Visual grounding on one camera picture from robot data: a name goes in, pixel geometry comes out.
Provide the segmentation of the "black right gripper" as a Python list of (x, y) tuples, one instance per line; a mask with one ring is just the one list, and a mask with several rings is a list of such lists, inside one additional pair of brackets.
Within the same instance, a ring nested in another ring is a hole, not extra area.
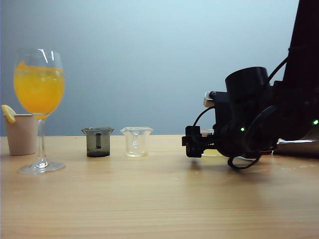
[[(234, 97), (227, 92), (212, 92), (215, 102), (216, 124), (213, 126), (217, 141), (215, 148), (226, 157), (249, 157), (243, 146), (242, 136), (248, 122), (250, 100), (247, 97)], [(192, 158), (201, 157), (201, 139), (199, 126), (187, 126), (181, 145), (186, 146), (186, 155)]]

